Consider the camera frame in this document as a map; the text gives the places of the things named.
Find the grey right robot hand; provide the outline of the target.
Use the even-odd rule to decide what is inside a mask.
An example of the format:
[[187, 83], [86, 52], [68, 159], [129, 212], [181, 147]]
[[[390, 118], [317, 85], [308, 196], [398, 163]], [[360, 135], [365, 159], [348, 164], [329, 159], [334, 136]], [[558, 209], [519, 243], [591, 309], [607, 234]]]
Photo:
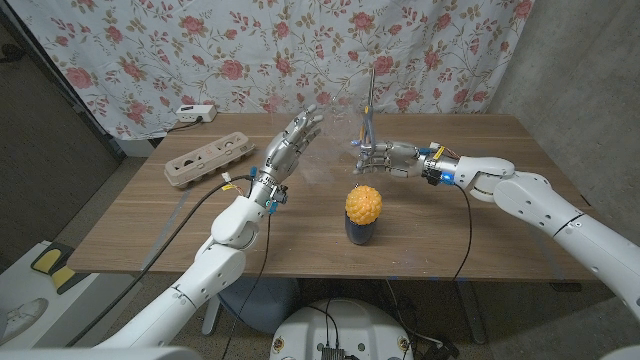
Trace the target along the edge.
[[361, 147], [354, 174], [385, 172], [400, 178], [422, 174], [427, 154], [420, 148], [394, 141]]

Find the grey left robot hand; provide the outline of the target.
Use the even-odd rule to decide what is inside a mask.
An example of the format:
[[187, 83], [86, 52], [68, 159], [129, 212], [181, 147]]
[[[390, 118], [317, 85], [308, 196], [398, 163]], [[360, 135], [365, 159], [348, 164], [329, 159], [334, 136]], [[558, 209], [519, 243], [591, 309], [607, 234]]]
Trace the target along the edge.
[[296, 115], [266, 148], [265, 161], [251, 190], [281, 185], [297, 168], [299, 158], [321, 132], [322, 115], [314, 115], [315, 104]]

